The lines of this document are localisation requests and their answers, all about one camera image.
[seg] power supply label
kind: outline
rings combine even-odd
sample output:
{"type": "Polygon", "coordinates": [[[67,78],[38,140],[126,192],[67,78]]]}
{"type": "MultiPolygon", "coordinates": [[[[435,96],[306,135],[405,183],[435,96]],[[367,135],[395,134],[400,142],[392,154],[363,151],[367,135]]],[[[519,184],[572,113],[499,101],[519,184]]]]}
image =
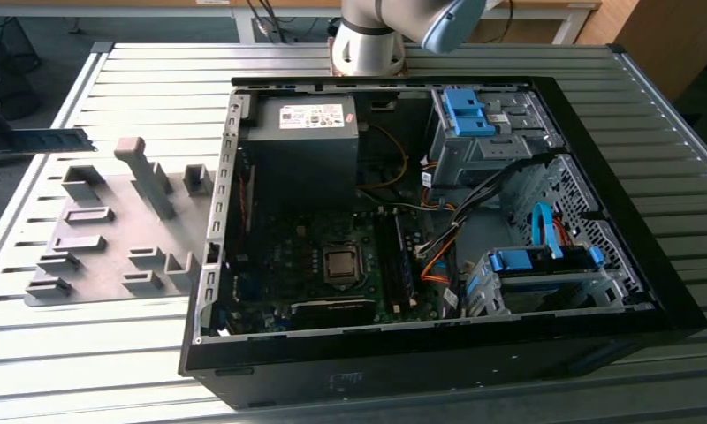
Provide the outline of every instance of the power supply label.
{"type": "Polygon", "coordinates": [[[292,104],[280,108],[280,129],[341,128],[341,104],[292,104]]]}

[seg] floor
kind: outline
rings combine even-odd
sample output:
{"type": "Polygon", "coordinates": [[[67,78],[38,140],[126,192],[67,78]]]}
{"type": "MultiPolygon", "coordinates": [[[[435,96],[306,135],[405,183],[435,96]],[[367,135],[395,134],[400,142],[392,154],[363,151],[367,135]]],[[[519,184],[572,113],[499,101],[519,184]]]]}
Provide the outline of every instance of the floor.
{"type": "MultiPolygon", "coordinates": [[[[15,128],[47,127],[73,85],[94,42],[236,42],[237,33],[228,18],[116,18],[81,19],[81,34],[67,34],[69,22],[59,18],[21,19],[25,32],[42,58],[41,68],[29,74],[42,105],[23,119],[11,122],[15,128]]],[[[298,18],[284,24],[289,36],[302,42],[326,40],[326,21],[298,18]]],[[[707,72],[695,80],[676,102],[680,113],[699,115],[694,127],[707,143],[707,72]]],[[[14,188],[23,176],[29,158],[0,161],[0,216],[14,188]]]]}

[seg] cable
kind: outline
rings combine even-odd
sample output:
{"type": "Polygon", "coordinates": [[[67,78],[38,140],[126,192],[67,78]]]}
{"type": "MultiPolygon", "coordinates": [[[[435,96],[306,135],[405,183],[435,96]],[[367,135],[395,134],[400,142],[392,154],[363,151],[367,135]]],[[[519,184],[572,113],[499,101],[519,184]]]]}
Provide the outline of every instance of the cable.
{"type": "MultiPolygon", "coordinates": [[[[379,168],[379,179],[381,181],[388,181],[388,177],[385,176],[385,166],[384,165],[379,168]]],[[[400,201],[403,203],[408,203],[408,200],[400,195],[399,189],[393,185],[388,185],[388,187],[383,187],[383,188],[388,188],[388,190],[392,193],[392,196],[395,198],[395,201],[400,201]]]]}
{"type": "Polygon", "coordinates": [[[456,244],[449,245],[449,249],[443,254],[443,262],[445,263],[445,276],[448,278],[448,288],[445,290],[449,290],[456,295],[456,304],[452,305],[449,300],[445,299],[443,296],[443,302],[441,302],[441,318],[449,319],[449,318],[460,318],[460,310],[463,308],[463,302],[464,302],[464,283],[460,281],[459,275],[459,265],[456,263],[456,244]]]}
{"type": "Polygon", "coordinates": [[[2,23],[0,24],[0,28],[5,28],[5,26],[13,22],[13,19],[14,19],[14,16],[6,16],[3,19],[2,19],[2,23]]]}
{"type": "Polygon", "coordinates": [[[318,18],[314,18],[314,21],[310,23],[310,26],[308,27],[306,32],[304,33],[304,35],[301,35],[302,42],[306,40],[308,35],[310,34],[312,30],[314,29],[314,26],[317,25],[317,22],[318,22],[318,18]]]}
{"type": "Polygon", "coordinates": [[[359,191],[361,192],[361,194],[364,194],[372,201],[375,201],[376,203],[380,203],[383,205],[388,205],[388,206],[401,206],[403,208],[412,208],[412,209],[416,209],[416,210],[421,210],[424,212],[439,212],[439,209],[432,209],[432,208],[423,208],[421,206],[416,206],[416,205],[412,205],[409,203],[400,203],[400,202],[396,202],[396,201],[384,201],[381,200],[377,196],[375,196],[372,193],[368,193],[367,192],[367,189],[364,188],[359,188],[359,191]]]}
{"type": "MultiPolygon", "coordinates": [[[[445,253],[445,251],[448,250],[448,247],[449,245],[452,244],[453,241],[456,241],[456,237],[459,236],[459,234],[456,234],[455,236],[452,236],[449,238],[448,241],[445,241],[445,244],[443,245],[443,247],[440,248],[440,250],[437,251],[437,253],[435,254],[435,256],[432,257],[432,259],[429,260],[429,262],[427,263],[427,266],[424,267],[424,269],[421,270],[421,274],[419,275],[419,278],[421,280],[427,280],[427,281],[435,281],[433,278],[439,278],[439,277],[435,277],[435,276],[428,276],[428,273],[429,273],[429,270],[432,269],[432,267],[435,266],[435,262],[437,262],[437,259],[440,258],[440,256],[445,253]]],[[[440,280],[440,282],[444,282],[447,283],[448,282],[448,278],[444,278],[443,280],[440,280]]]]}
{"type": "Polygon", "coordinates": [[[531,165],[548,162],[553,156],[555,154],[547,153],[535,155],[529,159],[519,159],[508,166],[505,166],[505,168],[495,172],[484,181],[481,181],[473,187],[473,189],[471,189],[469,194],[456,207],[456,210],[453,211],[452,216],[449,217],[449,226],[440,233],[435,240],[428,241],[424,245],[421,245],[417,254],[427,252],[439,243],[441,239],[444,239],[453,231],[457,231],[460,229],[460,226],[465,221],[467,212],[469,211],[469,209],[476,208],[481,203],[488,201],[500,192],[501,183],[505,178],[508,178],[513,174],[513,172],[531,165]]]}
{"type": "Polygon", "coordinates": [[[568,231],[565,230],[565,227],[563,226],[563,223],[560,222],[560,219],[559,218],[553,218],[552,219],[552,223],[555,224],[555,228],[557,230],[557,233],[559,233],[559,238],[560,238],[560,242],[565,245],[565,246],[569,246],[572,245],[572,240],[571,240],[571,236],[568,235],[568,231]]]}
{"type": "Polygon", "coordinates": [[[264,20],[258,16],[257,9],[254,8],[254,5],[250,3],[250,0],[246,0],[248,9],[250,9],[252,14],[254,15],[254,19],[257,20],[257,27],[258,32],[268,38],[269,42],[274,44],[274,40],[272,39],[272,35],[269,34],[269,31],[266,27],[264,26],[264,20]]]}
{"type": "MultiPolygon", "coordinates": [[[[439,208],[439,205],[429,205],[429,203],[427,202],[427,192],[429,191],[429,189],[427,187],[424,187],[424,190],[421,190],[421,206],[424,208],[433,208],[433,209],[437,209],[439,208]]],[[[444,209],[447,210],[451,210],[451,211],[455,211],[456,210],[456,207],[453,205],[451,205],[449,203],[445,203],[444,204],[444,209]]]]}
{"type": "Polygon", "coordinates": [[[513,9],[513,0],[508,0],[508,19],[505,20],[505,29],[503,29],[503,34],[500,34],[497,37],[489,38],[487,41],[481,42],[483,44],[488,42],[503,42],[503,40],[505,40],[505,35],[508,35],[509,31],[509,24],[512,24],[513,21],[513,9]]]}
{"type": "Polygon", "coordinates": [[[399,141],[396,140],[396,138],[392,136],[392,134],[388,132],[388,130],[385,130],[381,126],[379,125],[373,125],[373,124],[369,124],[368,125],[369,127],[377,129],[383,134],[385,134],[385,136],[388,137],[389,141],[392,141],[392,144],[396,145],[396,148],[399,148],[399,152],[400,152],[400,159],[401,159],[401,162],[403,162],[403,166],[400,168],[400,172],[399,172],[399,175],[391,179],[391,181],[385,181],[384,183],[375,183],[375,184],[364,184],[364,185],[357,185],[356,188],[364,188],[364,189],[372,189],[372,188],[380,188],[380,187],[387,187],[389,186],[391,184],[395,184],[400,181],[400,179],[403,178],[403,176],[405,175],[405,171],[409,167],[409,158],[407,157],[405,155],[405,150],[403,149],[403,145],[399,143],[399,141]]]}
{"type": "Polygon", "coordinates": [[[284,29],[280,27],[280,23],[277,22],[277,17],[274,16],[274,9],[272,9],[272,4],[269,3],[269,0],[258,0],[261,3],[261,7],[264,7],[265,12],[269,15],[269,19],[272,20],[272,25],[274,26],[277,30],[277,35],[280,36],[280,42],[284,44],[288,44],[288,40],[285,38],[284,29]]]}

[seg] sticker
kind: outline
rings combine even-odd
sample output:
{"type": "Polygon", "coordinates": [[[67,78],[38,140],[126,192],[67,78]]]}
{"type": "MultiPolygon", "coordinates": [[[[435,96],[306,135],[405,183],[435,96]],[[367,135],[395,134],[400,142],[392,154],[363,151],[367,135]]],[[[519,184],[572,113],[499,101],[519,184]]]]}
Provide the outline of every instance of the sticker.
{"type": "Polygon", "coordinates": [[[456,293],[452,292],[451,289],[445,289],[443,292],[443,298],[448,302],[448,305],[452,307],[456,307],[459,305],[459,296],[456,296],[456,293]]]}
{"type": "Polygon", "coordinates": [[[509,124],[508,117],[504,113],[488,115],[487,120],[491,121],[492,124],[509,124]]]}
{"type": "Polygon", "coordinates": [[[328,377],[328,391],[344,393],[356,389],[364,380],[364,373],[333,374],[328,377]]]}
{"type": "Polygon", "coordinates": [[[280,129],[341,128],[341,104],[289,104],[280,108],[280,129]]]}
{"type": "Polygon", "coordinates": [[[432,188],[432,174],[421,172],[421,185],[427,188],[432,188]]]}

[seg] open computer tower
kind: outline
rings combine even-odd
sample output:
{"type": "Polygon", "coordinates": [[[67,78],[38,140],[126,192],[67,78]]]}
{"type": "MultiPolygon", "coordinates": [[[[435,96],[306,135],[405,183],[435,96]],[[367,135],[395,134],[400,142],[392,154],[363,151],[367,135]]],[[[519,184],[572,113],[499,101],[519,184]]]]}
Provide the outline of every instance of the open computer tower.
{"type": "Polygon", "coordinates": [[[232,407],[583,375],[707,327],[553,79],[233,84],[180,361],[232,407]]]}

